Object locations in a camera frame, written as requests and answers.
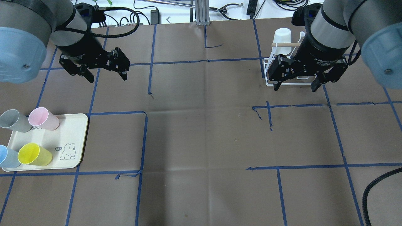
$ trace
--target plastic cup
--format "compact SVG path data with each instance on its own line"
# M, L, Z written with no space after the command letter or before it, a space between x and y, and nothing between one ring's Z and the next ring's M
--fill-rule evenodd
M46 166L52 158L48 150L35 143L25 144L18 152L18 161L22 164Z
M32 125L29 124L28 117L15 109L10 109L0 116L0 127L23 133L32 129Z
M33 110L28 117L31 125L42 129L55 130L60 125L60 120L44 107Z
M289 28L279 28L275 31L274 43L290 43L292 42L292 31ZM287 55L292 52L292 47L276 47L275 55Z
M15 168L21 165L18 161L18 152L0 145L0 167Z

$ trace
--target table surface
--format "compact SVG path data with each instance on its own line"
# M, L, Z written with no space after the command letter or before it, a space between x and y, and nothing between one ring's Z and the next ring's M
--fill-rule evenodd
M364 188L402 165L402 92L361 60L317 92L274 91L261 66L280 27L294 40L303 29L289 18L140 26L100 39L130 59L127 81L100 69L92 84L49 44L36 79L0 84L0 110L86 113L83 160L0 174L1 225L363 225ZM401 181L371 191L373 225L402 224Z

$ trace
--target white tray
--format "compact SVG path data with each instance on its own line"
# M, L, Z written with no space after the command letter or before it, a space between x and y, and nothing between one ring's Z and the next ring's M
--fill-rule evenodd
M26 133L13 131L8 147L19 151L27 143L37 143L50 151L52 161L47 166L21 164L16 168L2 168L6 172L66 169L78 166L82 158L88 117L85 114L56 115L60 126L53 131L34 127Z

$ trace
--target yellow cup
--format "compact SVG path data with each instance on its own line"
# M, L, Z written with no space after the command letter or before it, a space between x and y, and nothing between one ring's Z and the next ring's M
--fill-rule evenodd
M46 166L52 158L48 150L35 143L25 144L18 152L18 161L22 164Z

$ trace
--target blue cup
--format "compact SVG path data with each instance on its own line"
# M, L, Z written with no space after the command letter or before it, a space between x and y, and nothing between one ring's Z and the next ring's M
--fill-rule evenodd
M18 152L0 145L0 167L15 168L21 165L18 161Z

